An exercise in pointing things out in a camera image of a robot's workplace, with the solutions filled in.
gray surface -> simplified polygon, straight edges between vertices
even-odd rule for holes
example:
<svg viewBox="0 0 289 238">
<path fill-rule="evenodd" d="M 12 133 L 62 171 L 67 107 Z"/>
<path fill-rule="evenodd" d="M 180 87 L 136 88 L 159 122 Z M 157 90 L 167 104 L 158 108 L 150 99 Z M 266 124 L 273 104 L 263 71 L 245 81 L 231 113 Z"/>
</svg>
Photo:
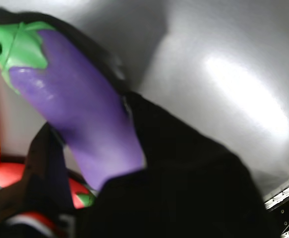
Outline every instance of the gray surface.
<svg viewBox="0 0 289 238">
<path fill-rule="evenodd" d="M 135 90 L 235 151 L 263 195 L 289 180 L 289 1 L 0 0 L 0 6 L 52 14 L 118 54 Z M 1 150 L 26 154 L 43 122 L 0 77 Z"/>
</svg>

toy eggplant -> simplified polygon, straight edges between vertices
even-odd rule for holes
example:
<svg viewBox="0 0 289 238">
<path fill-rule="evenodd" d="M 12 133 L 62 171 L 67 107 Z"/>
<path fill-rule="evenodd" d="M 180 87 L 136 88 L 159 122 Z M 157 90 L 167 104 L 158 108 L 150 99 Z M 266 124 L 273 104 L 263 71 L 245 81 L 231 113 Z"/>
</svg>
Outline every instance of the toy eggplant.
<svg viewBox="0 0 289 238">
<path fill-rule="evenodd" d="M 93 189 L 144 167 L 120 96 L 52 26 L 1 25 L 0 69 L 7 84 L 60 133 Z"/>
</svg>

eggplant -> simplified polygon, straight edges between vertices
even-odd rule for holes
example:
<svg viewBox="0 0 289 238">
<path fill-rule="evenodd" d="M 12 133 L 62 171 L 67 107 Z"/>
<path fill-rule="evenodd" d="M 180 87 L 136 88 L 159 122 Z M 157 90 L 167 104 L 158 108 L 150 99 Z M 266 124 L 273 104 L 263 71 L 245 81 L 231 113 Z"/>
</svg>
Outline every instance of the eggplant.
<svg viewBox="0 0 289 238">
<path fill-rule="evenodd" d="M 55 28 L 44 22 L 0 25 L 0 69 L 59 132 L 93 189 L 144 167 L 121 96 Z"/>
</svg>

red toy tomato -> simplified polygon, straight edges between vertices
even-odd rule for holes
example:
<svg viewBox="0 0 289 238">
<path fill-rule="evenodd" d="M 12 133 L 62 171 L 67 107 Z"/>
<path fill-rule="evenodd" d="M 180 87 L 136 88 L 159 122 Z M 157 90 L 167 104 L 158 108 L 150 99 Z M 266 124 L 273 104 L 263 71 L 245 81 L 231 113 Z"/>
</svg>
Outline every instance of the red toy tomato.
<svg viewBox="0 0 289 238">
<path fill-rule="evenodd" d="M 23 175 L 24 167 L 24 164 L 0 163 L 0 186 L 7 187 L 20 181 Z M 77 194 L 88 196 L 90 191 L 72 178 L 69 178 L 69 186 L 75 208 L 79 209 L 85 207 L 86 203 L 84 204 L 83 201 L 79 199 Z"/>
</svg>

purple eggplant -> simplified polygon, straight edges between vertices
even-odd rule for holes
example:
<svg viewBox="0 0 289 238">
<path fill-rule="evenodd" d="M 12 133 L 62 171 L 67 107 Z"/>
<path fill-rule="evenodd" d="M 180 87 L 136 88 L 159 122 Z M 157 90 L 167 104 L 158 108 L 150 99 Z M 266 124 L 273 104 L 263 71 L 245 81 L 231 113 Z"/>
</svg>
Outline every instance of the purple eggplant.
<svg viewBox="0 0 289 238">
<path fill-rule="evenodd" d="M 120 96 L 60 32 L 42 22 L 0 26 L 0 68 L 60 133 L 93 189 L 144 167 Z"/>
</svg>

